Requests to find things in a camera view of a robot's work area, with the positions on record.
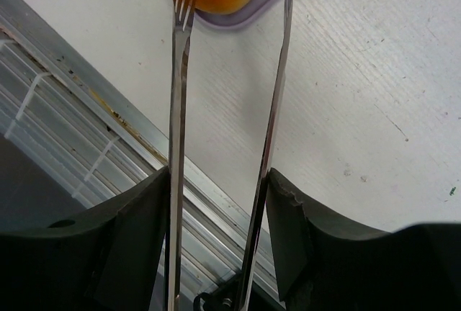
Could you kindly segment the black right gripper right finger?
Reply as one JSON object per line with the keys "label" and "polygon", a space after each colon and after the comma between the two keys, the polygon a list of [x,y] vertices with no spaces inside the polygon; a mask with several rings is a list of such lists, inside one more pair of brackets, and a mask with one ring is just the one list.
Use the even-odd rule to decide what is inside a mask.
{"label": "black right gripper right finger", "polygon": [[267,216],[279,299],[288,310],[458,310],[460,225],[385,232],[269,175]]}

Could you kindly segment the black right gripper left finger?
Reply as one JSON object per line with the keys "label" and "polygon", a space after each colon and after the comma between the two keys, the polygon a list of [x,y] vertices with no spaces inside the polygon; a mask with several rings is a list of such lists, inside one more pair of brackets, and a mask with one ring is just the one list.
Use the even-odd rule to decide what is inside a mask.
{"label": "black right gripper left finger", "polygon": [[147,310],[166,233],[169,172],[46,228],[1,234],[3,310]]}

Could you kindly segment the aluminium rail frame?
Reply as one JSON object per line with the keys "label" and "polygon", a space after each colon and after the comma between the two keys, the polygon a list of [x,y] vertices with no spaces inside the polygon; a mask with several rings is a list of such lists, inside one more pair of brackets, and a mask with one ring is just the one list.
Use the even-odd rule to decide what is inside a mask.
{"label": "aluminium rail frame", "polygon": [[[1,133],[91,208],[167,163],[168,140],[23,0],[1,0]],[[235,300],[249,216],[184,165],[185,298]]]}

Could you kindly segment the metal serving tongs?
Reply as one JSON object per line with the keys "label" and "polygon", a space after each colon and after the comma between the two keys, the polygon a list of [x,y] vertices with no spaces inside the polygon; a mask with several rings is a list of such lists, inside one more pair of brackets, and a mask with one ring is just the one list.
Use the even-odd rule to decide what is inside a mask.
{"label": "metal serving tongs", "polygon": [[[179,307],[180,265],[182,258],[182,218],[184,196],[184,139],[187,105],[187,73],[189,47],[196,0],[172,0],[172,71],[171,101],[169,113],[169,174],[170,204],[169,229],[166,234],[166,309]],[[261,157],[259,177],[243,256],[241,279],[238,285],[235,310],[247,310],[250,305],[256,252],[261,232],[262,218],[269,185],[269,171],[272,165],[274,142],[277,134],[279,109],[285,88],[285,69],[290,45],[293,0],[285,0],[284,32],[279,54],[277,76],[274,82],[272,103],[269,112],[264,149]]]}

